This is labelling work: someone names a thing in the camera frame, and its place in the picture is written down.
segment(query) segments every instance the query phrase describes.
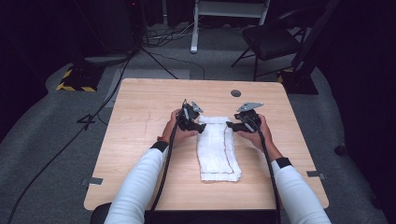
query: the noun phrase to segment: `folded towel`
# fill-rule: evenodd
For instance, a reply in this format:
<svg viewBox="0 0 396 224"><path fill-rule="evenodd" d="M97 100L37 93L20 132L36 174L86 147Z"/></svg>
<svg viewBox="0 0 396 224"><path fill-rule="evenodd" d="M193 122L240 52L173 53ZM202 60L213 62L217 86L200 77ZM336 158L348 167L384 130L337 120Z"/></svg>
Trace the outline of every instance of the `folded towel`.
<svg viewBox="0 0 396 224"><path fill-rule="evenodd" d="M198 134L197 154L202 180L237 181L241 176L233 147L233 130L227 117L199 118L205 130Z"/></svg>

